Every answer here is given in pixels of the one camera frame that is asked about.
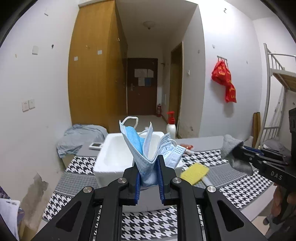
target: triangular cutout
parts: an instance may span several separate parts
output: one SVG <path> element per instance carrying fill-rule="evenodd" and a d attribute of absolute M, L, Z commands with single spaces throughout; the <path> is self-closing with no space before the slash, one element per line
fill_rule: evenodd
<path fill-rule="evenodd" d="M 56 227 L 63 229 L 67 232 L 71 232 L 76 221 L 78 211 L 80 209 L 81 202 L 75 203 L 71 209 L 69 209 L 64 216 L 57 222 Z"/>
<path fill-rule="evenodd" d="M 223 201 L 219 200 L 218 206 L 228 232 L 244 226 L 244 222 Z"/>

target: white bottle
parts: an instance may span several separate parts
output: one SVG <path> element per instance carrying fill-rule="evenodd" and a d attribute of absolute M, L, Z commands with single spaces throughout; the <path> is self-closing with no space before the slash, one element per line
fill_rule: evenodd
<path fill-rule="evenodd" d="M 166 127 L 167 133 L 170 133 L 171 139 L 176 139 L 176 126 L 175 126 L 175 118 L 173 111 L 168 112 L 168 124 Z"/>

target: doorway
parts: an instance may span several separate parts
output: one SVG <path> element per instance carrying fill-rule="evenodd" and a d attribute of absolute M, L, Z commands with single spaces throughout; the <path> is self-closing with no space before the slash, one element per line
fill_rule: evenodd
<path fill-rule="evenodd" d="M 128 115 L 155 115 L 157 65 L 156 58 L 128 58 Z"/>
<path fill-rule="evenodd" d="M 183 42 L 171 51 L 169 111 L 175 112 L 175 125 L 179 127 L 183 84 Z"/>

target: fire extinguisher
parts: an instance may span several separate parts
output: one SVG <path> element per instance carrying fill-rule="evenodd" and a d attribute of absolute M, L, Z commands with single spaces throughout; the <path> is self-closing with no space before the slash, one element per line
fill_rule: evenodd
<path fill-rule="evenodd" d="M 161 104 L 157 105 L 156 116 L 161 117 Z"/>

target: ceiling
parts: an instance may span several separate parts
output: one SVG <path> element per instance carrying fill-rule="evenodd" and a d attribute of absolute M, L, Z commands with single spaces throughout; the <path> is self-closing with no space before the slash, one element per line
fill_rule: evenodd
<path fill-rule="evenodd" d="M 165 41 L 196 4 L 184 0 L 116 0 L 126 39 Z M 150 30 L 145 21 L 154 21 Z"/>
<path fill-rule="evenodd" d="M 251 20 L 276 16 L 260 0 L 225 0 L 247 15 Z"/>

